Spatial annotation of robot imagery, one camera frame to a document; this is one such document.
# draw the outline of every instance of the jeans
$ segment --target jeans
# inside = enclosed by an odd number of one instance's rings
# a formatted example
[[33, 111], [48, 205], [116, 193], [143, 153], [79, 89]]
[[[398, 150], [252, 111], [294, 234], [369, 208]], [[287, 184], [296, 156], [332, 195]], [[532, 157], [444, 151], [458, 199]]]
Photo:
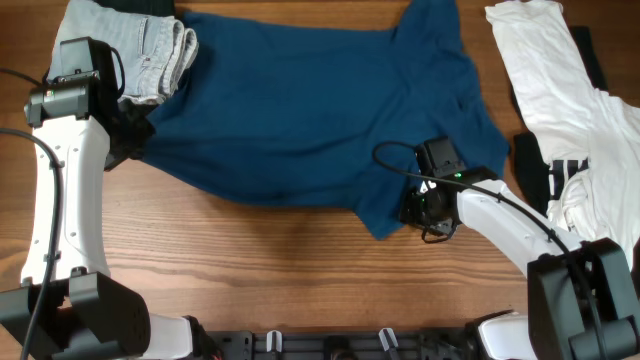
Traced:
[[[62, 74], [60, 42], [90, 36], [118, 50], [125, 73], [123, 98], [136, 104], [161, 104], [195, 59], [198, 41], [192, 29], [172, 16], [120, 13], [89, 0], [71, 0], [58, 29], [48, 80]], [[122, 83], [113, 56], [118, 86]]]

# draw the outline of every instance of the blue shirt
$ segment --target blue shirt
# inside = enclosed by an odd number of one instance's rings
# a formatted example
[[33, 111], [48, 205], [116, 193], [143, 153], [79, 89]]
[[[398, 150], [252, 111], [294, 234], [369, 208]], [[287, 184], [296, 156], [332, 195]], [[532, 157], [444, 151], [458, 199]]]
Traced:
[[[373, 162], [387, 140], [448, 136], [468, 167], [502, 174], [453, 0], [414, 0], [386, 31], [310, 29], [186, 13], [200, 47], [186, 84], [149, 117], [144, 161], [246, 204], [352, 209], [374, 237], [410, 180]], [[386, 161], [417, 171], [407, 149]]]

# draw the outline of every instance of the wooden table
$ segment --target wooden table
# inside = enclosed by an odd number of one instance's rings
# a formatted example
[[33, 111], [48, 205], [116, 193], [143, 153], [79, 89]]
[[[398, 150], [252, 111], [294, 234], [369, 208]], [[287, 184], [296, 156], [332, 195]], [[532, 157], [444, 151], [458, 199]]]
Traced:
[[[458, 1], [463, 40], [493, 121], [511, 139], [524, 130], [483, 7]], [[611, 92], [640, 105], [640, 2], [565, 1], [570, 24], [591, 27]], [[3, 0], [0, 66], [38, 77], [48, 67], [65, 0]], [[385, 29], [407, 1], [179, 2], [189, 9], [300, 26]], [[29, 85], [0, 77], [0, 127], [28, 130]], [[0, 291], [18, 286], [31, 238], [33, 146], [0, 140]], [[506, 180], [516, 189], [511, 164]], [[232, 204], [143, 163], [105, 174], [104, 243], [113, 278], [149, 310], [194, 315], [211, 330], [416, 329], [456, 326], [490, 312], [526, 311], [526, 284], [488, 240], [463, 228], [425, 245], [416, 230], [375, 241], [342, 210]], [[0, 359], [20, 347], [0, 332]]]

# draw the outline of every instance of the black cable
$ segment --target black cable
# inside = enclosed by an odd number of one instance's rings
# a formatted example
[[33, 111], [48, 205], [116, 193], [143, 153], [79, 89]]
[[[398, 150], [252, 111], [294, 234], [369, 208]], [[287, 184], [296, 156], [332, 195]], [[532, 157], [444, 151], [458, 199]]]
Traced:
[[47, 71], [45, 71], [44, 75], [42, 75], [42, 85], [49, 85], [49, 80], [47, 80], [47, 78], [49, 77], [49, 70], [51, 70], [51, 68], [47, 68]]
[[398, 169], [398, 168], [396, 168], [396, 167], [394, 167], [392, 165], [389, 165], [389, 164], [385, 163], [384, 161], [380, 160], [380, 158], [378, 157], [378, 151], [380, 149], [382, 149], [383, 147], [386, 147], [386, 146], [389, 146], [389, 145], [402, 146], [402, 147], [405, 147], [405, 148], [409, 148], [412, 151], [415, 151], [415, 147], [414, 146], [412, 146], [410, 144], [407, 144], [407, 143], [399, 142], [399, 141], [385, 141], [385, 142], [382, 142], [382, 143], [376, 145], [376, 147], [373, 148], [373, 160], [376, 163], [378, 163], [380, 166], [384, 167], [385, 169], [391, 170], [391, 171], [396, 172], [398, 174], [402, 174], [404, 176], [408, 176], [408, 177], [412, 177], [412, 178], [416, 178], [416, 179], [421, 179], [421, 180], [432, 181], [434, 183], [453, 185], [453, 186], [457, 186], [457, 187], [464, 188], [464, 189], [474, 190], [474, 191], [477, 191], [479, 193], [494, 197], [494, 198], [498, 199], [499, 202], [504, 202], [506, 204], [509, 204], [514, 209], [520, 211], [527, 218], [529, 218], [531, 221], [533, 221], [538, 227], [540, 227], [540, 229], [542, 229], [542, 231], [544, 231], [544, 233], [547, 234], [549, 239], [551, 241], [553, 241], [556, 245], [558, 245], [560, 250], [562, 250], [562, 253], [565, 255], [565, 257], [567, 259], [567, 262], [569, 263], [569, 266], [573, 270], [573, 272], [574, 272], [574, 274], [576, 276], [576, 279], [578, 280], [578, 284], [580, 285], [580, 290], [583, 292], [583, 296], [585, 296], [587, 298], [587, 303], [589, 304], [589, 310], [591, 312], [591, 316], [593, 317], [593, 325], [594, 325], [594, 328], [595, 328], [595, 331], [596, 331], [596, 339], [598, 341], [598, 350], [600, 352], [600, 359], [601, 360], [607, 360], [608, 359], [607, 351], [606, 351], [606, 343], [605, 343], [605, 339], [604, 339], [604, 332], [602, 330], [602, 322], [600, 321], [600, 314], [598, 313], [598, 307], [596, 306], [596, 300], [593, 297], [593, 293], [591, 292], [591, 286], [589, 286], [589, 282], [587, 281], [587, 278], [584, 275], [584, 272], [582, 271], [582, 269], [580, 269], [580, 267], [578, 266], [578, 263], [576, 263], [575, 258], [573, 257], [573, 255], [571, 254], [569, 249], [566, 247], [566, 245], [562, 242], [562, 240], [560, 240], [560, 238], [558, 238], [558, 235], [556, 235], [555, 231], [553, 231], [552, 229], [547, 227], [535, 215], [533, 215], [529, 211], [527, 211], [527, 209], [523, 208], [522, 206], [520, 206], [516, 202], [509, 200], [508, 198], [504, 197], [504, 195], [502, 195], [500, 193], [494, 193], [493, 191], [490, 191], [490, 190], [487, 190], [487, 189], [484, 189], [484, 188], [481, 188], [481, 187], [478, 187], [478, 186], [475, 186], [475, 185], [464, 184], [464, 183], [460, 183], [460, 182], [453, 181], [453, 180], [440, 179], [440, 178], [431, 177], [431, 176], [424, 176], [424, 175], [420, 175], [420, 174], [414, 174], [412, 172], [404, 171], [402, 169]]
[[26, 81], [34, 84], [35, 86], [42, 86], [42, 84], [38, 80], [36, 80], [36, 79], [34, 79], [34, 78], [32, 78], [32, 77], [30, 77], [28, 75], [25, 75], [25, 74], [23, 74], [21, 72], [15, 71], [15, 70], [7, 69], [7, 68], [0, 68], [0, 73], [5, 73], [5, 74], [9, 74], [9, 75], [13, 75], [13, 76], [19, 77], [22, 80], [26, 80]]
[[118, 58], [118, 64], [120, 64], [120, 80], [122, 81], [122, 83], [120, 84], [120, 89], [118, 89], [118, 98], [120, 98], [122, 94], [124, 94], [124, 65], [122, 64], [122, 58], [120, 57], [120, 53], [118, 52], [118, 50], [116, 50], [116, 48], [111, 48], [111, 51], [116, 54], [116, 57]]
[[53, 171], [53, 183], [55, 186], [55, 189], [53, 190], [53, 215], [51, 216], [51, 235], [49, 238], [49, 252], [47, 253], [47, 266], [44, 271], [44, 277], [42, 278], [40, 293], [38, 294], [38, 299], [36, 300], [36, 304], [33, 308], [33, 314], [31, 315], [31, 319], [29, 320], [29, 327], [27, 328], [27, 334], [24, 338], [22, 353], [20, 354], [21, 360], [27, 360], [27, 358], [29, 357], [29, 348], [31, 347], [31, 342], [33, 341], [33, 336], [38, 324], [38, 318], [40, 317], [40, 313], [42, 312], [45, 304], [47, 290], [49, 289], [49, 283], [51, 282], [53, 267], [55, 265], [56, 249], [58, 248], [58, 233], [60, 229], [60, 217], [62, 215], [62, 203], [60, 202], [60, 194], [62, 192], [62, 175], [60, 171], [60, 164], [58, 163], [56, 154], [42, 140], [31, 134], [14, 129], [0, 128], [0, 134], [19, 136], [21, 138], [30, 140], [38, 145], [49, 158], [49, 162], [51, 163], [51, 170]]

